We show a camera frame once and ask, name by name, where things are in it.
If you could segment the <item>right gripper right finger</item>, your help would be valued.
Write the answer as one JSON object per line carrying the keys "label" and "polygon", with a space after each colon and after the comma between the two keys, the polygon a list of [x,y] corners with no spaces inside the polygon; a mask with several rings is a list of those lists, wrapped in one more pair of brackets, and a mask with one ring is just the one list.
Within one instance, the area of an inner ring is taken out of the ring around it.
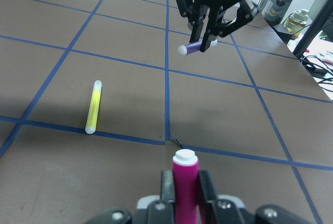
{"label": "right gripper right finger", "polygon": [[217,192],[211,175],[207,170],[199,171],[198,203],[200,205],[211,204],[217,200]]}

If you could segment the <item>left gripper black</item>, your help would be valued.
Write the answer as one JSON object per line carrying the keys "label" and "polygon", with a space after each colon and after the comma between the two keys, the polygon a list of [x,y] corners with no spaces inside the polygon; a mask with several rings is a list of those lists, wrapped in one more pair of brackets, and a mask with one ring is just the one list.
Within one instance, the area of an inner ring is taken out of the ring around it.
{"label": "left gripper black", "polygon": [[258,15],[258,5],[251,0],[176,0],[180,15],[188,19],[190,43],[199,41],[205,52],[218,36],[225,37]]}

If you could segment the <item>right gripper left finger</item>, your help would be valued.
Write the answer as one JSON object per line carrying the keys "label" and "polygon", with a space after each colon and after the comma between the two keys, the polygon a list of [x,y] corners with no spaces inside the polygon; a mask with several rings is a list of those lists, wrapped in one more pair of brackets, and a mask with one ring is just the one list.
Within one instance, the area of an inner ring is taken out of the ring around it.
{"label": "right gripper left finger", "polygon": [[160,198],[168,203],[175,203],[175,187],[172,170],[161,171]]}

